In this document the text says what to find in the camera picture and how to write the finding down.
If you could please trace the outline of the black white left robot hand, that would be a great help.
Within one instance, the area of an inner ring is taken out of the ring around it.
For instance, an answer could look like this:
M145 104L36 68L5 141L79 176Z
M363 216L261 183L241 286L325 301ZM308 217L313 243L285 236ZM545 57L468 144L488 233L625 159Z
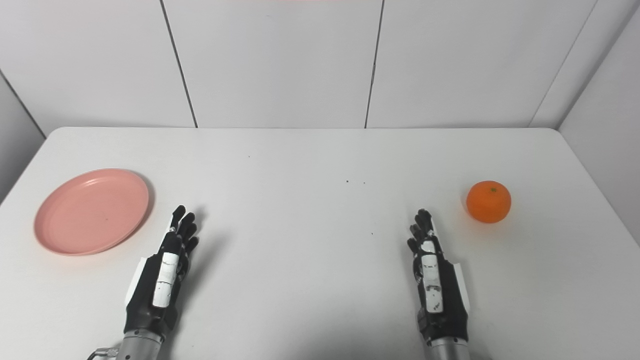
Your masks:
M179 205L171 214L158 251L142 259L126 302L124 333L151 332L167 339L178 323L178 298L200 240L195 214Z

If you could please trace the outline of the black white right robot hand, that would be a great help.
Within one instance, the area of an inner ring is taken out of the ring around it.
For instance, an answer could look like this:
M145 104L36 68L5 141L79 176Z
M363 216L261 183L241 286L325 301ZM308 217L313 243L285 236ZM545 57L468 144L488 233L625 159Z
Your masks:
M419 209L409 230L420 333L430 346L443 338L468 342L470 300L461 265L446 259L429 211Z

